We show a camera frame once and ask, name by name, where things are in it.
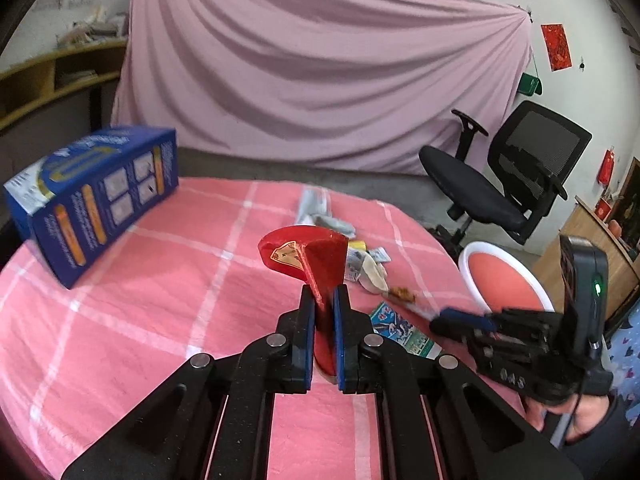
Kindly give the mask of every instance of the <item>curtain fold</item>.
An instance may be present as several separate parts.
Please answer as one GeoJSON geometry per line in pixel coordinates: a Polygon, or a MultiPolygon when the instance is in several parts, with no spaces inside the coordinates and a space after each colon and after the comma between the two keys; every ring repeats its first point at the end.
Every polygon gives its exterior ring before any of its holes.
{"type": "Polygon", "coordinates": [[[421,146],[456,151],[452,108],[497,131],[529,35],[526,12],[480,0],[132,0],[112,122],[174,126],[208,152],[423,174],[421,146]]]}

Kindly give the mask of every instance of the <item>chair backrest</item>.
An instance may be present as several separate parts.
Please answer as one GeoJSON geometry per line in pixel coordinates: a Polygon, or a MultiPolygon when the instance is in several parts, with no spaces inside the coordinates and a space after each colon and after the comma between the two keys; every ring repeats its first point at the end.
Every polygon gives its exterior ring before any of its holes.
{"type": "Polygon", "coordinates": [[[495,134],[487,162],[505,195],[523,212],[544,203],[546,215],[556,196],[545,194],[536,161],[564,183],[590,140],[587,130],[566,117],[524,101],[495,134]]]}

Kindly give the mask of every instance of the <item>concrete floor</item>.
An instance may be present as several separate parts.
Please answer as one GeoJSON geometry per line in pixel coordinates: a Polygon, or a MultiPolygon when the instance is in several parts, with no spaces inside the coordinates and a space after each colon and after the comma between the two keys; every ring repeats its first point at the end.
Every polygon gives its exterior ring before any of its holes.
{"type": "MultiPolygon", "coordinates": [[[[178,150],[178,167],[180,176],[210,176],[235,180],[289,180],[313,184],[369,200],[382,200],[393,204],[425,227],[443,224],[447,229],[453,230],[458,225],[446,213],[451,201],[426,174],[412,176],[324,170],[283,162],[263,162],[215,155],[189,148],[178,150]]],[[[484,240],[500,245],[528,269],[531,269],[539,258],[537,254],[528,253],[519,246],[508,247],[497,243],[504,238],[504,234],[496,226],[494,230],[482,227],[480,236],[471,228],[465,241],[484,240]]]]}

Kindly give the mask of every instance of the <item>metal screw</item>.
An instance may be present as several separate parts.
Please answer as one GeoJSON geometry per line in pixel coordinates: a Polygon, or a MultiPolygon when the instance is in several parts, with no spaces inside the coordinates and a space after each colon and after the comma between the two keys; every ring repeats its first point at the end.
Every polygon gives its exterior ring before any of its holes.
{"type": "Polygon", "coordinates": [[[446,370],[453,370],[458,367],[458,360],[453,355],[443,355],[438,362],[446,370]]]}
{"type": "Polygon", "coordinates": [[[282,334],[274,333],[267,336],[267,345],[273,346],[274,348],[282,346],[286,342],[287,342],[287,338],[284,337],[282,334]]]}
{"type": "Polygon", "coordinates": [[[367,346],[377,347],[382,345],[384,341],[380,334],[367,334],[364,336],[364,344],[367,346]]]}
{"type": "Polygon", "coordinates": [[[189,363],[194,368],[205,368],[211,362],[211,357],[208,354],[196,354],[191,359],[189,359],[189,363]]]}

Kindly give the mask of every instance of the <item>human hand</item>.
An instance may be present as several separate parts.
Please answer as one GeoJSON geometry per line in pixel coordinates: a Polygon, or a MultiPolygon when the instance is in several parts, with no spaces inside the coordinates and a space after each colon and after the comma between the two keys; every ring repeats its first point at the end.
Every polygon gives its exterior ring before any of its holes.
{"type": "MultiPolygon", "coordinates": [[[[571,398],[559,406],[545,406],[541,402],[528,399],[525,405],[525,419],[538,431],[542,431],[545,425],[544,412],[562,415],[574,412],[578,396],[571,398]]],[[[579,440],[595,428],[609,411],[609,397],[582,396],[580,405],[575,412],[566,433],[566,441],[571,443],[579,440]]]]}

